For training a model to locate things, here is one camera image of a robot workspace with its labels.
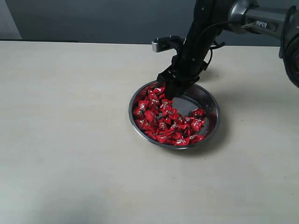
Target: pile of candy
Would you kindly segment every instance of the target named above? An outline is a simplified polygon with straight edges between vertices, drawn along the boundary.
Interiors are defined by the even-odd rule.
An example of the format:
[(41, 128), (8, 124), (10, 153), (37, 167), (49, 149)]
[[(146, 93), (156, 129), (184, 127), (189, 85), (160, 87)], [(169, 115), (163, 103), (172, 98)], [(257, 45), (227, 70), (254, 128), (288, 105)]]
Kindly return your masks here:
[(135, 99), (133, 110), (138, 127), (150, 138), (175, 146), (187, 146), (204, 139), (197, 134), (205, 123), (206, 113), (202, 108), (182, 117), (165, 97), (165, 86), (147, 87)]

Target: stainless steel bowl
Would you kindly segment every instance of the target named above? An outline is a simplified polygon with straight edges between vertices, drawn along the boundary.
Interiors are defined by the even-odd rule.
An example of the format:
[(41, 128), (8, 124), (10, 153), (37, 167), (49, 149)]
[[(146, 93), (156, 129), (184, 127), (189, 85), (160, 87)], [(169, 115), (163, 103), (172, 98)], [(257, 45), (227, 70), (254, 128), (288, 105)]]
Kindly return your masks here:
[(187, 149), (187, 148), (192, 148), (196, 146), (200, 146), (203, 142), (211, 139), (213, 135), (216, 133), (219, 124), (220, 124), (220, 109), (219, 106), (214, 99), (214, 97), (204, 88), (197, 84), (193, 84), (181, 98), (174, 98), (173, 99), (173, 107), (175, 107), (180, 114), (183, 116), (187, 116), (191, 110), (197, 109), (199, 107), (202, 107), (206, 113), (206, 123), (204, 128), (201, 129), (199, 132), (200, 135), (205, 136), (205, 138), (195, 144), (188, 145), (188, 146), (173, 146), (173, 145), (166, 145), (166, 144), (161, 144), (151, 138), (149, 138), (146, 134), (144, 134), (137, 126), (134, 120), (133, 116), (133, 109), (136, 107), (138, 100), (139, 100), (139, 94), (141, 91), (146, 88), (154, 88), (154, 87), (161, 87), (161, 84), (153, 81), (150, 82), (143, 87), (141, 87), (137, 92), (133, 95), (130, 104), (129, 104), (129, 117), (130, 121), (134, 127), (134, 129), (147, 141), (164, 147), (168, 149)]

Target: table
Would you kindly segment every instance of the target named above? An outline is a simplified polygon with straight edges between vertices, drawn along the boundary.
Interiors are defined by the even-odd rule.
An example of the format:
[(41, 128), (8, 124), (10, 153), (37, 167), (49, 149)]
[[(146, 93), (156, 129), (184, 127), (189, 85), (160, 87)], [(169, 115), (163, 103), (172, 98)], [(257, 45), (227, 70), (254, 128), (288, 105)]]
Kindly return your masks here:
[(0, 42), (1, 224), (297, 224), (299, 90), (276, 47), (224, 47), (199, 84), (221, 126), (161, 149), (128, 119), (174, 51)]

